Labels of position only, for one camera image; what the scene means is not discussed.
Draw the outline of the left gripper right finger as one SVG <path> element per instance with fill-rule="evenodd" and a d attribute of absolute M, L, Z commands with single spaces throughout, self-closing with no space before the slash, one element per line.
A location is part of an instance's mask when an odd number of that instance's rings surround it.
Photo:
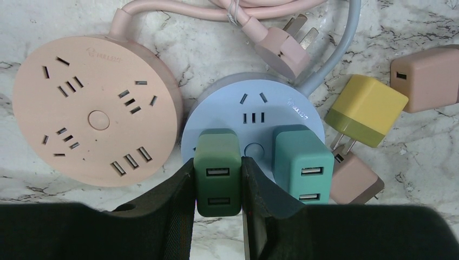
<path fill-rule="evenodd" d="M 246 259 L 458 259 L 445 220 L 412 205 L 303 204 L 242 159 Z"/>

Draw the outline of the green usb charger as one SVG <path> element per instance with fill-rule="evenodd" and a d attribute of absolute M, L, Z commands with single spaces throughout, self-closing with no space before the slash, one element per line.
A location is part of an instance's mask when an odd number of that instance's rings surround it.
<path fill-rule="evenodd" d="M 193 165 L 199 214 L 237 215 L 241 211 L 241 154 L 236 133 L 226 128 L 203 131 Z"/>

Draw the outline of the teal usb charger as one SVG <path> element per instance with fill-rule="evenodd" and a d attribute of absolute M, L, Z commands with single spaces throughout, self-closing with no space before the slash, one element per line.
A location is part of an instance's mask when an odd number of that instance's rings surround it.
<path fill-rule="evenodd" d="M 304 204 L 327 204 L 334 156 L 314 131 L 285 125 L 273 131 L 272 173 L 279 187 Z"/>

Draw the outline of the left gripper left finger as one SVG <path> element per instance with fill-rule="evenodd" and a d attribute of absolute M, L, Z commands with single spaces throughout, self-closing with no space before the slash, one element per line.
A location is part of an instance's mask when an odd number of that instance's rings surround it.
<path fill-rule="evenodd" d="M 112 211 L 80 203 L 1 205 L 1 259 L 189 259 L 194 167 Z"/>

